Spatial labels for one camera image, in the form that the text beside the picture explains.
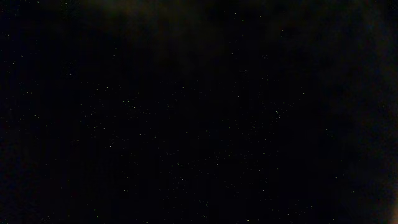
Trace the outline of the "black t-shirt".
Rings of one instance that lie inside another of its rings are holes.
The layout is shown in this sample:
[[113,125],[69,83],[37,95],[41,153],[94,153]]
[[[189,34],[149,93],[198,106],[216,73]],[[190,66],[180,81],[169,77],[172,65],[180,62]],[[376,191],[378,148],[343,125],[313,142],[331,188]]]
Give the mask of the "black t-shirt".
[[2,1],[2,223],[396,223],[396,1]]

